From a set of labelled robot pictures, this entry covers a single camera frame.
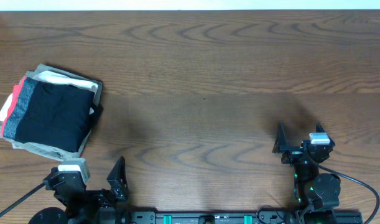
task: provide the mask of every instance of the gray cloth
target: gray cloth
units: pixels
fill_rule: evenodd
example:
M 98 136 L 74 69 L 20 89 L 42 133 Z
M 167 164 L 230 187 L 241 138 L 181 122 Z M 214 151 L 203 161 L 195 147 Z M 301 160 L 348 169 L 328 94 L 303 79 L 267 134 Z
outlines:
M 51 71 L 51 72 L 59 73 L 62 75 L 66 75 L 70 78 L 75 78 L 75 79 L 79 79 L 79 80 L 88 80 L 88 81 L 91 81 L 93 83 L 96 83 L 98 85 L 98 88 L 97 88 L 97 92 L 95 94 L 95 97 L 93 99 L 93 103 L 96 106 L 98 106 L 98 104 L 100 102 L 101 91 L 103 90 L 103 84 L 101 82 L 96 81 L 96 80 L 89 80 L 87 78 L 83 78 L 81 76 L 78 76 L 78 75 L 57 69 L 57 68 L 46 66 L 43 64 L 40 64 L 34 72 L 27 72 L 26 76 L 33 78 L 35 75 L 37 75 L 41 72 L 44 72 L 44 71 Z M 83 149 L 85 148 L 85 144 L 89 138 L 90 133 L 91 133 L 91 130 L 89 131 L 87 136 L 82 141 L 82 143 L 78 149 L 78 152 L 67 152 L 67 151 L 64 151 L 63 149 L 59 149 L 57 147 L 46 146 L 44 144 L 39 144 L 39 143 L 34 143 L 34 142 L 21 143 L 21 142 L 14 141 L 12 139 L 4 138 L 1 135 L 0 135 L 0 138 L 3 138 L 5 140 L 11 142 L 14 149 L 25 149 L 26 151 L 32 152 L 34 154 L 38 154 L 40 156 L 44 156 L 44 157 L 47 157 L 50 159 L 55 159 L 58 161 L 63 161 L 65 159 L 69 159 L 69 158 L 79 158 L 80 157 L 81 153 L 83 152 Z

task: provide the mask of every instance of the wood grain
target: wood grain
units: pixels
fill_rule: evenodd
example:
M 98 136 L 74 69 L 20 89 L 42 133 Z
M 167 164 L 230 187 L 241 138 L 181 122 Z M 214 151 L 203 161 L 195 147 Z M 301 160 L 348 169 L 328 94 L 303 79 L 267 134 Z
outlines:
M 133 206 L 295 204 L 271 153 L 279 122 L 294 144 L 322 122 L 337 143 L 324 164 L 380 194 L 380 11 L 0 12 L 0 108 L 39 63 L 104 83 L 88 188 L 124 156 Z M 0 140 L 0 211 L 57 164 Z M 373 194 L 341 187 L 339 208 L 366 220 Z M 0 223 L 51 206 L 41 190 Z

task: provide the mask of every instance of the green tape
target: green tape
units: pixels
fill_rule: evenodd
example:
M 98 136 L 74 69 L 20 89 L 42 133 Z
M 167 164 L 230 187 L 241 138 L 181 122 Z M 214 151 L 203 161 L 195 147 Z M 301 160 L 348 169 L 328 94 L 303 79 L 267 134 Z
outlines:
M 164 216 L 164 224 L 172 224 L 172 216 L 171 215 L 165 215 Z
M 244 224 L 252 224 L 252 216 L 251 215 L 245 215 L 244 216 Z

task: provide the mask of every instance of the pile of clothes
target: pile of clothes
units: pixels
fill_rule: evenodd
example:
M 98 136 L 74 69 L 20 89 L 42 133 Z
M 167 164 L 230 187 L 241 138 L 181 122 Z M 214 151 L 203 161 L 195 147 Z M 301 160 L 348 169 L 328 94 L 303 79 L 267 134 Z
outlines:
M 99 81 L 40 64 L 0 110 L 0 138 L 58 161 L 80 157 L 102 112 L 102 89 Z

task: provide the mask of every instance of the white wall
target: white wall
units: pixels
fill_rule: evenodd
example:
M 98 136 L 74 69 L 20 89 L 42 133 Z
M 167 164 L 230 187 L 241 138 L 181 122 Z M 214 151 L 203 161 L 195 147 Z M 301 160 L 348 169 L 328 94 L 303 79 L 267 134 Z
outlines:
M 380 0 L 0 0 L 0 11 L 380 9 Z

